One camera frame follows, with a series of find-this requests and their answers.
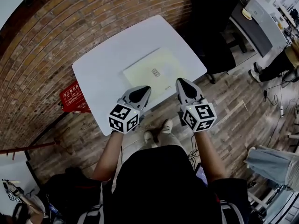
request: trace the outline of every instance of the brick wall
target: brick wall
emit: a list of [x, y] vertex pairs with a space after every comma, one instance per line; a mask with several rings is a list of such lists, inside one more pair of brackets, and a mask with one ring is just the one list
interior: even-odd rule
[[107, 38], [161, 14], [184, 24], [190, 0], [25, 0], [0, 31], [0, 148], [29, 145], [62, 111], [71, 64]]

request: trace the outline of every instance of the red metal bar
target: red metal bar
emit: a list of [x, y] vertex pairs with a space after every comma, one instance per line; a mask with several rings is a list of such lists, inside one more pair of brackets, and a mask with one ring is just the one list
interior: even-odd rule
[[41, 147], [47, 147], [47, 146], [51, 146], [51, 145], [55, 145], [55, 144], [60, 145], [60, 141], [55, 140], [54, 142], [46, 143], [46, 144], [38, 144], [38, 145], [35, 145], [35, 146], [29, 146], [29, 147], [20, 147], [20, 148], [0, 150], [0, 154], [8, 154], [8, 153], [27, 151], [27, 150], [37, 149], [37, 148], [41, 148]]

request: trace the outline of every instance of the yellow shirt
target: yellow shirt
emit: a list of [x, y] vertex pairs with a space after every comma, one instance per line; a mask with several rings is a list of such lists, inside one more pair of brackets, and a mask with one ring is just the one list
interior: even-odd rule
[[295, 68], [299, 66], [299, 40], [294, 39], [292, 45], [285, 49], [285, 54]]

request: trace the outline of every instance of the red box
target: red box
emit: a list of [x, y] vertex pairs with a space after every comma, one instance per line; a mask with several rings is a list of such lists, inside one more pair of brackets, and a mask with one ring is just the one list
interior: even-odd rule
[[90, 109], [80, 89], [78, 81], [64, 89], [60, 94], [64, 112], [90, 113]]

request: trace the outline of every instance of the chair backrest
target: chair backrest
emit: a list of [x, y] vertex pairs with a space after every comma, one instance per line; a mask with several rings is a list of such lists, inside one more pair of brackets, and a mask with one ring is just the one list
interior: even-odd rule
[[221, 32], [238, 0], [191, 0], [192, 22], [200, 28], [211, 28]]

